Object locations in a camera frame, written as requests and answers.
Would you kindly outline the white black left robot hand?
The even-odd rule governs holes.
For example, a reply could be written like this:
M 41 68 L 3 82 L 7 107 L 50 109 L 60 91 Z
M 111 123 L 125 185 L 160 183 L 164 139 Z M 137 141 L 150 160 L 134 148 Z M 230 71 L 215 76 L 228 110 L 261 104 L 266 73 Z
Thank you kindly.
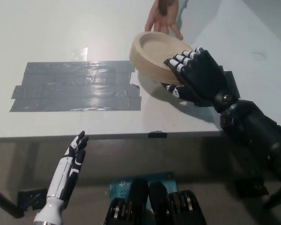
M 68 146 L 64 156 L 60 159 L 51 180 L 47 197 L 57 198 L 67 207 L 85 158 L 85 147 L 89 137 L 82 131 Z

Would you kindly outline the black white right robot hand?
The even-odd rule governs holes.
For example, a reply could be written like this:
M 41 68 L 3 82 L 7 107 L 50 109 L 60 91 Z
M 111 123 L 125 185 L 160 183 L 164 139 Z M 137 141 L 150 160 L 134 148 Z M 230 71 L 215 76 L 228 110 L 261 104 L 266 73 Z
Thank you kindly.
M 181 84 L 162 85 L 179 99 L 212 105 L 218 113 L 227 110 L 238 100 L 229 87 L 221 66 L 202 47 L 197 47 L 194 51 L 183 51 L 163 63 Z

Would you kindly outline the bare person hand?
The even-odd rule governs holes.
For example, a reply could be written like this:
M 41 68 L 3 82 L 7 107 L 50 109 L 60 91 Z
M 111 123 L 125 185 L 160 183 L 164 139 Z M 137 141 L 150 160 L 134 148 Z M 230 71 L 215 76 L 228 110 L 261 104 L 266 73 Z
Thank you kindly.
M 153 29 L 155 32 L 169 34 L 169 29 L 171 29 L 178 39 L 183 40 L 183 35 L 176 23 L 178 10 L 178 0 L 155 0 L 144 31 L 149 32 Z

